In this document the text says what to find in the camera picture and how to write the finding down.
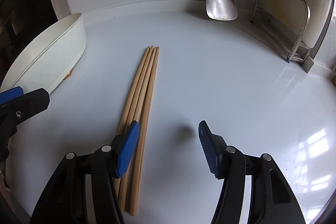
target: kitchen counter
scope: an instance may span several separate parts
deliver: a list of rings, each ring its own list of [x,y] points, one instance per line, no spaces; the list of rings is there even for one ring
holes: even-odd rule
[[[87,47],[48,110],[10,139],[7,180],[32,213],[67,152],[110,143],[147,46],[160,46],[148,122],[138,214],[127,224],[210,223],[222,181],[210,173],[199,138],[206,120],[244,154],[269,153],[309,223],[336,188],[336,89],[287,64],[248,20],[161,12],[86,25]],[[251,182],[246,181],[241,223]]]

